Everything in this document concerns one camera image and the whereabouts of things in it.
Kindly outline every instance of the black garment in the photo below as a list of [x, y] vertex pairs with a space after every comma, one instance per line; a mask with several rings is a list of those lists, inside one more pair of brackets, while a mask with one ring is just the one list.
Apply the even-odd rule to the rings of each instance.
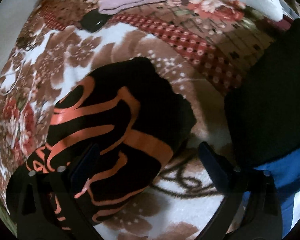
[[[148, 59], [100, 67], [56, 103], [47, 143], [12, 175], [6, 192], [11, 215], [30, 170], [56, 172], [96, 143], [100, 158], [89, 176], [94, 181], [76, 201], [92, 224], [102, 222], [152, 182], [194, 125], [189, 102], [172, 91]], [[66, 207], [58, 209], [54, 193], [50, 196], [62, 217]], [[66, 220], [60, 226], [66, 227]]]
[[300, 147], [300, 19], [225, 98], [237, 162], [256, 167]]

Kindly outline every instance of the silver screw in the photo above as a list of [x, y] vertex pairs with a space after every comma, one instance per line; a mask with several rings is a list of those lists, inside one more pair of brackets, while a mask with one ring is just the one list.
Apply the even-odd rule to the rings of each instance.
[[60, 166], [58, 167], [58, 172], [64, 172], [66, 170], [66, 166]]
[[29, 177], [32, 177], [32, 176], [34, 176], [35, 174], [36, 174], [36, 171], [29, 171], [28, 176], [29, 176]]
[[270, 172], [270, 171], [267, 171], [267, 170], [264, 170], [264, 171], [263, 171], [263, 174], [264, 174], [266, 177], [270, 177], [271, 172]]
[[239, 166], [235, 166], [233, 170], [237, 173], [241, 172], [241, 169]]

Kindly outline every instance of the floral blanket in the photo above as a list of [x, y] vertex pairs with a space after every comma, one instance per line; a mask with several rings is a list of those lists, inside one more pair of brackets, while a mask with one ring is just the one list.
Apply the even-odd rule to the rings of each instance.
[[223, 199], [196, 148], [207, 141], [233, 162], [224, 95], [282, 29], [237, 0], [167, 0], [124, 10], [89, 33], [80, 20], [98, 1], [40, 0], [3, 67], [0, 197], [5, 203], [11, 175], [45, 143], [58, 100], [90, 71], [144, 56], [191, 103], [197, 124], [152, 185], [96, 229], [104, 239], [194, 239]]

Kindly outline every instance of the bedsheet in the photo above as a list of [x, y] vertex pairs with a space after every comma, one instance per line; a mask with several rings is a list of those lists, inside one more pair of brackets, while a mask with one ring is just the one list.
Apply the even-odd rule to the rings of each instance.
[[89, 33], [80, 20], [96, 8], [98, 0], [42, 0], [24, 25], [0, 78], [0, 197], [5, 203], [11, 174], [44, 143], [55, 102], [91, 70], [145, 56], [191, 103], [197, 124], [187, 149], [96, 228], [105, 239], [195, 238], [223, 198], [195, 148], [205, 140], [231, 159], [223, 96], [282, 29], [237, 0], [168, 0]]

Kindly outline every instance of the blue garment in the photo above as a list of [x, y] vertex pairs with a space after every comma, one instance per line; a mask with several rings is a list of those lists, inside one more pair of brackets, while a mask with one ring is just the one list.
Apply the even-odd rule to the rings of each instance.
[[284, 237], [289, 233], [292, 225], [294, 195], [300, 191], [300, 148], [284, 158], [255, 169], [268, 170], [274, 178], [281, 203]]

